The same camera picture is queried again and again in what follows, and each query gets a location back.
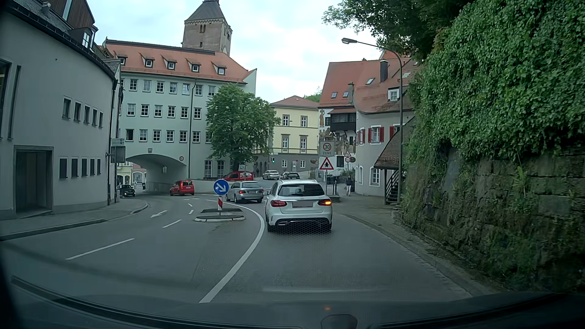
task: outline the vegetation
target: vegetation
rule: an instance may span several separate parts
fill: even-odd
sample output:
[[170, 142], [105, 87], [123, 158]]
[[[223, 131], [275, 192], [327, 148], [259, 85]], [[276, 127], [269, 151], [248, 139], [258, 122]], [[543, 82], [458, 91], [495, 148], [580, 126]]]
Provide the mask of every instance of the vegetation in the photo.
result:
[[212, 157], [229, 156], [232, 170], [238, 170], [240, 164], [254, 161], [254, 150], [268, 154], [268, 139], [278, 118], [267, 101], [228, 84], [207, 102], [207, 111]]

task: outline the street lamp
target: street lamp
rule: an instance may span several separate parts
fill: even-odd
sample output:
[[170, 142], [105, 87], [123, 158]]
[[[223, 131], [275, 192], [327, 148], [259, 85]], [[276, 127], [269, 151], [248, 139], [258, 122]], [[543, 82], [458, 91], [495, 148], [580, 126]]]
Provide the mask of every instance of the street lamp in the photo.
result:
[[375, 44], [370, 44], [370, 43], [365, 43], [365, 42], [359, 42], [357, 40], [353, 40], [350, 38], [346, 38], [344, 37], [343, 39], [341, 39], [341, 42], [345, 43], [345, 44], [350, 44], [350, 43], [361, 43], [361, 44], [366, 44], [368, 46], [372, 46], [372, 47], [376, 47], [379, 49], [384, 49], [387, 50], [389, 52], [391, 52], [392, 54], [394, 54], [396, 56], [396, 58], [398, 59], [398, 62], [400, 63], [400, 152], [398, 154], [398, 191], [397, 191], [397, 202], [400, 203], [400, 195], [402, 193], [402, 108], [403, 108], [403, 101], [402, 101], [402, 96], [403, 96], [403, 92], [402, 92], [402, 59], [400, 58], [400, 56], [393, 50], [390, 50], [388, 48], [384, 48], [384, 47], [380, 47], [380, 46], [376, 46]]

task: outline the tree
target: tree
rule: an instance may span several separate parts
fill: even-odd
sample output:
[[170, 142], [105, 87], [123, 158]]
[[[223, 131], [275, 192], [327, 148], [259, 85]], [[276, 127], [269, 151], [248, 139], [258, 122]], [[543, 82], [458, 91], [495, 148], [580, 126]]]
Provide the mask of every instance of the tree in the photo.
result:
[[254, 161], [253, 151], [268, 155], [268, 139], [279, 119], [267, 101], [228, 84], [207, 102], [207, 110], [211, 157], [229, 156], [233, 170], [238, 170], [240, 164]]
[[435, 35], [449, 27], [459, 11], [475, 0], [343, 0], [329, 6], [325, 24], [356, 32], [371, 30], [380, 47], [425, 59]]

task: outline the sky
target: sky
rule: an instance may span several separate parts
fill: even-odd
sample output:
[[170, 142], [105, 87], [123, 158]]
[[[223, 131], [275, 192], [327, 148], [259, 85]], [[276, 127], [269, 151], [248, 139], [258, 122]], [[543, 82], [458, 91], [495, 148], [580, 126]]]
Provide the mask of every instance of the sky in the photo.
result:
[[[322, 22], [327, 7], [340, 1], [219, 0], [233, 30], [230, 56], [247, 70], [258, 69], [257, 96], [276, 102], [310, 95], [323, 87], [329, 62], [380, 57], [375, 47], [341, 42], [348, 37], [375, 44], [369, 31], [356, 34]], [[99, 29], [98, 44], [108, 37], [180, 47], [184, 21], [202, 0], [87, 2]]]

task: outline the dark car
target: dark car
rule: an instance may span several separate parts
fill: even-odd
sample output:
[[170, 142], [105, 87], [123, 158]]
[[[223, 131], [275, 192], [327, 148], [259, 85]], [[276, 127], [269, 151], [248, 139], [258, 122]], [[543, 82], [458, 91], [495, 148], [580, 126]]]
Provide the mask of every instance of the dark car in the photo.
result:
[[120, 196], [121, 197], [135, 197], [136, 196], [136, 191], [134, 190], [134, 187], [132, 187], [131, 185], [122, 185], [120, 186]]

